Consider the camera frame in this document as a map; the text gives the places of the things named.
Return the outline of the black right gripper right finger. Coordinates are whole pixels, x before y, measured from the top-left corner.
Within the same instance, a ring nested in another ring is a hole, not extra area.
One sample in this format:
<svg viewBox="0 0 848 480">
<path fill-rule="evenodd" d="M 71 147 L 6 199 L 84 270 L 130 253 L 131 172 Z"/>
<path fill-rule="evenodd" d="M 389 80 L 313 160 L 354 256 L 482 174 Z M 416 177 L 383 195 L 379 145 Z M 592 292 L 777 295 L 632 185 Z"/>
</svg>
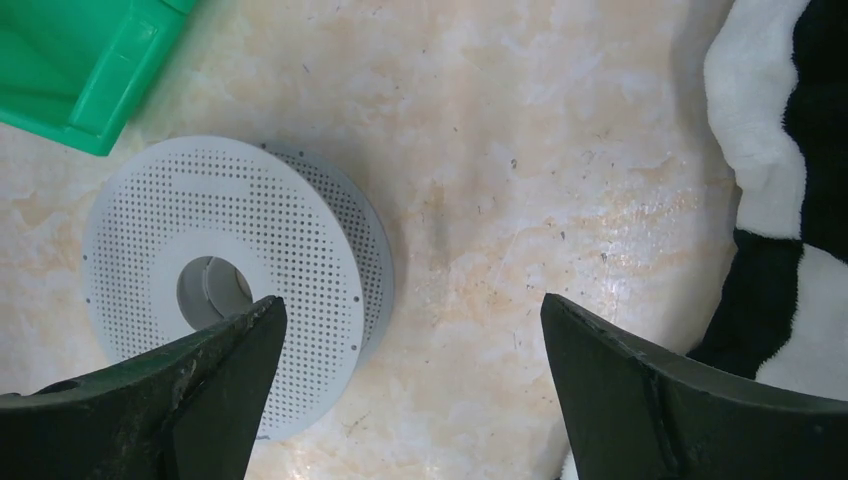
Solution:
<svg viewBox="0 0 848 480">
<path fill-rule="evenodd" d="M 557 294 L 541 326 L 582 479 L 843 479 L 847 405 L 671 352 Z"/>
</svg>

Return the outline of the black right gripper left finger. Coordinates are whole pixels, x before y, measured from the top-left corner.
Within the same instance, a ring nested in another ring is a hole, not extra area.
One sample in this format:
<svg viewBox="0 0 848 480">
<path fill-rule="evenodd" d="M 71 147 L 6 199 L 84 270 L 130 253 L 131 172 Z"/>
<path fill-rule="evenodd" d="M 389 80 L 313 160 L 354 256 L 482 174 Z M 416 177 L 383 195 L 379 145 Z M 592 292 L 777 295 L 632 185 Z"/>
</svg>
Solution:
<svg viewBox="0 0 848 480">
<path fill-rule="evenodd" d="M 241 479 L 287 328 L 284 301 L 35 393 L 1 398 L 5 479 Z"/>
</svg>

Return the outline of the white perforated cable spool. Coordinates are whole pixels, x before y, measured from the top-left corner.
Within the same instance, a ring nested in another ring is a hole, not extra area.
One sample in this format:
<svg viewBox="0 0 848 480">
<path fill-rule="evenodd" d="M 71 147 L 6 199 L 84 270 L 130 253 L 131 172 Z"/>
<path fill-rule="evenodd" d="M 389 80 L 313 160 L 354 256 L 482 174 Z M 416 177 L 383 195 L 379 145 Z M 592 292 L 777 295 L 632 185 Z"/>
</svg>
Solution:
<svg viewBox="0 0 848 480">
<path fill-rule="evenodd" d="M 263 297 L 284 301 L 262 441 L 328 413 L 392 316 L 394 265 L 374 208 L 331 162 L 283 144 L 186 136 L 146 148 L 105 182 L 81 253 L 89 319 L 115 363 Z"/>
</svg>

